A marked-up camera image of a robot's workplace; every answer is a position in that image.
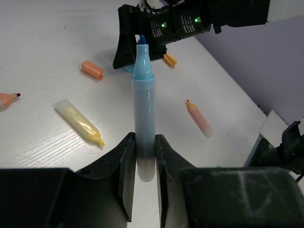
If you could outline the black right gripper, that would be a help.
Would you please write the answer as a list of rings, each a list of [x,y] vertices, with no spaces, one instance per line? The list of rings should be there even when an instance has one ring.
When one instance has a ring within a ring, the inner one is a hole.
[[[157,13],[124,4],[118,9],[119,40],[113,68],[133,65],[136,60],[136,35],[144,35],[150,59],[161,59],[166,45],[210,31],[208,0],[186,0],[175,6],[164,6]]]

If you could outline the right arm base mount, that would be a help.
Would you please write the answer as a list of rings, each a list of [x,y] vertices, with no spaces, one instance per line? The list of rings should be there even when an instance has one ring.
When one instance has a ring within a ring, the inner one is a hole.
[[[304,178],[304,134],[299,128],[303,122],[294,121],[288,126],[277,147],[259,136],[244,166],[280,167],[298,175],[295,181],[300,182]]]

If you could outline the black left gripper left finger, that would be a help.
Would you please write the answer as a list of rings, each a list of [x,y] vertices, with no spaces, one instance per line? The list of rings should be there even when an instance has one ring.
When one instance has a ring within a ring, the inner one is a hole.
[[[3,228],[124,228],[132,220],[135,134],[78,170],[2,169]]]

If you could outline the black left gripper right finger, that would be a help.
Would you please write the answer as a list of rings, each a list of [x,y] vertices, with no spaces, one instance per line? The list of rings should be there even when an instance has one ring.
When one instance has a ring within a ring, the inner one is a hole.
[[[197,168],[155,138],[162,228],[301,228],[304,198],[284,169]]]

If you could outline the light blue marker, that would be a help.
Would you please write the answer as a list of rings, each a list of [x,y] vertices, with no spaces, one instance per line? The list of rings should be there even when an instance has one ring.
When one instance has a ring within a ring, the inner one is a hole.
[[[155,175],[155,77],[144,35],[136,51],[132,90],[137,172],[141,181],[150,182]]]

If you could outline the pink marker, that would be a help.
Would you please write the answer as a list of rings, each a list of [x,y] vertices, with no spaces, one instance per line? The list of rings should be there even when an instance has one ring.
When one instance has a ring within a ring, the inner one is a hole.
[[[190,113],[191,117],[197,124],[197,126],[200,128],[202,133],[205,135],[205,137],[208,139],[212,136],[213,130],[201,111],[198,109],[198,107],[192,103],[190,100],[186,100],[186,105],[188,112]]]

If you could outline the light blue marker cap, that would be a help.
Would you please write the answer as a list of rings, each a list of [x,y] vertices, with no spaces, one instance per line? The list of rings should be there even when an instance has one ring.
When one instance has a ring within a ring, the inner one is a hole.
[[[134,65],[125,66],[125,67],[123,67],[123,70],[125,70],[126,72],[132,74],[133,71],[134,71]]]

